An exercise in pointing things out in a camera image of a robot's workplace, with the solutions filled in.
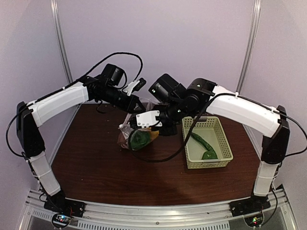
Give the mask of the aluminium corner post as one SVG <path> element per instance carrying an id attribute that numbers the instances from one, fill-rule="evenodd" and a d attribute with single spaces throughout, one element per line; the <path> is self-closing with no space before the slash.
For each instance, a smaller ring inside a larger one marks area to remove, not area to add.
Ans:
<path id="1" fill-rule="evenodd" d="M 243 65 L 242 65 L 241 72 L 240 72 L 240 77 L 239 77 L 237 88 L 236 88 L 237 92 L 242 91 L 244 82 L 247 77 L 248 68 L 250 65 L 251 57 L 252 57 L 253 47 L 255 45 L 255 41 L 256 41 L 256 37 L 258 33 L 260 15 L 261 15 L 261 0 L 254 0 L 248 42 L 247 42 L 245 57 L 243 60 Z"/>
<path id="2" fill-rule="evenodd" d="M 66 52 L 63 32 L 61 28 L 61 21 L 60 21 L 60 14 L 59 14 L 59 5 L 57 0 L 51 0 L 51 13 L 54 21 L 55 26 L 55 33 L 57 37 L 57 43 L 59 46 L 59 52 L 60 52 L 60 59 L 63 65 L 64 73 L 67 79 L 68 83 L 72 83 L 72 75 L 71 75 L 71 69 L 68 61 L 68 56 Z"/>

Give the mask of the right circuit board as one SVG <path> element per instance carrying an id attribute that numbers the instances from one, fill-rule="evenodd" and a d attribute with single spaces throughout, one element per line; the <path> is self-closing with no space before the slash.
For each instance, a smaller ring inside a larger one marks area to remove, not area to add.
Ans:
<path id="1" fill-rule="evenodd" d="M 244 217 L 244 221 L 247 226 L 251 228 L 257 228 L 260 225 L 262 225 L 264 221 L 264 216 L 262 214 L 257 214 L 254 216 L 247 216 L 247 217 Z"/>

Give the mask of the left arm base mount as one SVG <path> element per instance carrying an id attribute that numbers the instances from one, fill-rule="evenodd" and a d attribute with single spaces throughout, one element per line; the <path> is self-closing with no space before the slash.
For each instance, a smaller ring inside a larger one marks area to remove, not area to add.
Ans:
<path id="1" fill-rule="evenodd" d="M 85 209 L 85 203 L 67 199 L 64 195 L 47 196 L 44 209 L 61 213 L 69 217 L 82 218 Z"/>

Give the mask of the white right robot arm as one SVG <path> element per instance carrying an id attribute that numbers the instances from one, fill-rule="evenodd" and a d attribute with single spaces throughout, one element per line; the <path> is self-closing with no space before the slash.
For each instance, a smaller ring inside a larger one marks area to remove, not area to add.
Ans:
<path id="1" fill-rule="evenodd" d="M 160 105 L 154 117 L 153 129 L 161 136 L 177 134 L 176 125 L 186 116 L 195 117 L 207 112 L 239 122 L 263 135 L 261 162 L 250 198 L 249 211 L 257 211 L 268 195 L 277 166 L 284 160 L 290 128 L 282 106 L 268 107 L 245 99 L 217 83 L 197 78 L 185 88 L 170 75 L 164 74 L 149 88 Z"/>

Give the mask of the circuit board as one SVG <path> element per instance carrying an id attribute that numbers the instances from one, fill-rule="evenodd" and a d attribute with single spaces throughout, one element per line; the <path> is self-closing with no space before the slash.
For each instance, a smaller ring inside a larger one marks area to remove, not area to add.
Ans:
<path id="1" fill-rule="evenodd" d="M 244 217 L 244 221 L 247 226 L 251 228 L 257 228 L 260 225 L 262 225 L 264 221 L 264 216 L 262 214 L 257 214 L 254 216 L 247 216 L 247 217 Z"/>
<path id="2" fill-rule="evenodd" d="M 71 217 L 61 213 L 56 213 L 51 218 L 51 223 L 56 228 L 65 228 L 71 223 Z"/>

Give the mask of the clear zip top bag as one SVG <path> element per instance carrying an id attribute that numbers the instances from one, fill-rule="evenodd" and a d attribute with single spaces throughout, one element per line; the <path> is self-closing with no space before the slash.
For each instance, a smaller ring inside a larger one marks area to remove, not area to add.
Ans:
<path id="1" fill-rule="evenodd" d="M 147 127 L 142 128 L 133 123 L 136 114 L 127 112 L 124 122 L 118 126 L 120 133 L 117 144 L 123 149 L 138 151 L 158 137 L 159 132 L 152 130 L 158 121 L 154 119 Z"/>

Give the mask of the green pepper toy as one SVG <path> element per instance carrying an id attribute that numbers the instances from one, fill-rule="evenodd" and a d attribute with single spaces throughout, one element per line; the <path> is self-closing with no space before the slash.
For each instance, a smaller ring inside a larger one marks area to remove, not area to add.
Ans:
<path id="1" fill-rule="evenodd" d="M 206 151 L 202 155 L 202 160 L 215 160 L 218 159 L 217 154 L 214 151 Z"/>

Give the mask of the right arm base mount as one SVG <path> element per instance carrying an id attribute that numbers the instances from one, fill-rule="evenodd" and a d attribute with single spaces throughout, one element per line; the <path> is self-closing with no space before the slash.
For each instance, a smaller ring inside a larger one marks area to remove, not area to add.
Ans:
<path id="1" fill-rule="evenodd" d="M 264 209 L 270 208 L 268 196 L 252 195 L 249 198 L 232 201 L 229 203 L 230 211 L 233 217 L 247 215 L 255 212 L 260 212 Z"/>

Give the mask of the green bok choy toy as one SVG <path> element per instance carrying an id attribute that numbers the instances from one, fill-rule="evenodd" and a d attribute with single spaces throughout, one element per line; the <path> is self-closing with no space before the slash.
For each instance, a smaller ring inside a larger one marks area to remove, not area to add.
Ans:
<path id="1" fill-rule="evenodd" d="M 149 131 L 134 130 L 128 138 L 129 149 L 137 151 L 151 143 Z"/>

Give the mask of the aluminium front rail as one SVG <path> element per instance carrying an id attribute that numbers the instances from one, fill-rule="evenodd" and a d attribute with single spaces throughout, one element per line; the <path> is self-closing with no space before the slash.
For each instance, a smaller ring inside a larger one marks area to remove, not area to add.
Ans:
<path id="1" fill-rule="evenodd" d="M 83 216 L 73 217 L 67 230 L 249 230 L 247 221 L 264 215 L 262 230 L 298 228 L 284 189 L 269 194 L 271 207 L 233 216 L 230 201 L 177 206 L 121 206 L 85 202 Z"/>

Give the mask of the brown potato toy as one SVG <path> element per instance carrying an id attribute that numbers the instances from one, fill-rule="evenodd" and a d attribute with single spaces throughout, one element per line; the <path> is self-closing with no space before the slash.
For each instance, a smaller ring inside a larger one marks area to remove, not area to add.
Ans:
<path id="1" fill-rule="evenodd" d="M 122 133 L 118 136 L 118 144 L 123 149 L 129 149 L 128 141 L 125 139 L 124 135 Z"/>

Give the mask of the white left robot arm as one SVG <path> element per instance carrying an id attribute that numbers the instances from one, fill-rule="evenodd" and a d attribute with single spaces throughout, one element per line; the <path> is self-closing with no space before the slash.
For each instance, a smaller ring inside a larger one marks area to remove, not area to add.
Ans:
<path id="1" fill-rule="evenodd" d="M 28 161 L 34 176 L 44 192 L 51 196 L 50 204 L 59 213 L 69 209 L 69 202 L 60 193 L 40 128 L 55 117 L 85 102 L 106 102 L 127 113 L 143 112 L 139 97 L 134 92 L 142 88 L 146 80 L 136 77 L 120 87 L 118 84 L 126 72 L 120 67 L 107 64 L 95 77 L 88 73 L 74 82 L 39 99 L 17 105 L 16 132 L 22 147 L 22 157 Z"/>

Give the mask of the orange mango slice toy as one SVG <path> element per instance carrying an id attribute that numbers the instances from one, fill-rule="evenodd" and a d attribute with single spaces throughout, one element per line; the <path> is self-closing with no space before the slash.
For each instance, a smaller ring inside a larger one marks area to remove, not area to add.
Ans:
<path id="1" fill-rule="evenodd" d="M 151 141 L 155 140 L 157 137 L 159 136 L 159 131 L 150 131 L 150 137 L 151 137 Z"/>

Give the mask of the right aluminium corner post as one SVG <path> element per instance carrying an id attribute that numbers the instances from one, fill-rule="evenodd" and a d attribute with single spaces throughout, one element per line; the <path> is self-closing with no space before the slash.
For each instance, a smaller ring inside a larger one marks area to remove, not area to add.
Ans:
<path id="1" fill-rule="evenodd" d="M 243 65 L 242 65 L 241 72 L 240 72 L 240 77 L 239 77 L 237 88 L 236 88 L 237 92 L 242 91 L 244 82 L 247 77 L 248 68 L 250 65 L 251 57 L 252 57 L 253 47 L 255 45 L 255 41 L 256 41 L 256 37 L 258 33 L 260 15 L 261 15 L 261 0 L 254 0 L 248 42 L 247 42 L 245 57 L 243 60 Z"/>

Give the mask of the dark green cucumber toy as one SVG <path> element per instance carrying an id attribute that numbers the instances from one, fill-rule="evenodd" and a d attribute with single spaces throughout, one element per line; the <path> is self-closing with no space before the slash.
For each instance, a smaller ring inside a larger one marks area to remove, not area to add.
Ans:
<path id="1" fill-rule="evenodd" d="M 201 144 L 207 151 L 214 151 L 213 147 L 207 142 L 205 141 L 200 135 L 192 132 L 191 133 L 191 137 L 197 141 L 199 144 Z"/>

